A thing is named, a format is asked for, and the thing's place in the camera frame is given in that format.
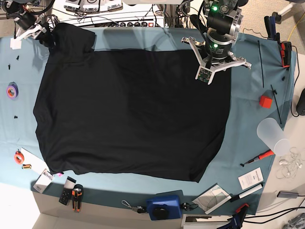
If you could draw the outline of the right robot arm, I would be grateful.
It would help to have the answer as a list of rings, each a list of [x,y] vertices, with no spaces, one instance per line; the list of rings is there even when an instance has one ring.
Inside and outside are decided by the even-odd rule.
[[[14,31],[14,36],[10,40],[10,48],[18,50],[21,48],[22,40],[33,38],[47,48],[53,48],[55,43],[49,24],[43,19],[53,6],[52,0],[47,7],[41,11],[31,11],[27,3],[19,3],[15,0],[2,0],[0,9],[5,12],[6,19],[12,19],[19,29]]]

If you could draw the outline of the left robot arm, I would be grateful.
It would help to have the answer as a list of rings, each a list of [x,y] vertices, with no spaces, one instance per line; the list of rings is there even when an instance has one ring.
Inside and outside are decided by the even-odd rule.
[[[243,5],[239,0],[204,0],[197,15],[190,16],[203,41],[183,37],[181,42],[190,45],[199,63],[196,80],[211,84],[217,72],[238,66],[251,69],[251,63],[231,51],[243,21]]]

